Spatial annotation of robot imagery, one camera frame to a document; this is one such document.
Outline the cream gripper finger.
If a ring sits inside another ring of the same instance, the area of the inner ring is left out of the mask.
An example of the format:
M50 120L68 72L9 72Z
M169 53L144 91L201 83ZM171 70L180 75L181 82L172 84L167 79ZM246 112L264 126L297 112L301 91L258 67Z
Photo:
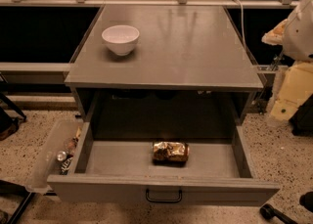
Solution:
M285 72L270 115L279 121L290 120L313 95L313 64L296 62Z

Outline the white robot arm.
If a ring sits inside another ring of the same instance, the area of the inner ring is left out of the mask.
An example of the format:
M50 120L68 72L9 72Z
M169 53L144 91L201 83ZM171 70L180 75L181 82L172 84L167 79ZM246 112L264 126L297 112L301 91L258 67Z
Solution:
M269 45L282 45L294 60L274 95L269 116L291 119L313 94L313 0L301 0L289 16L262 36Z

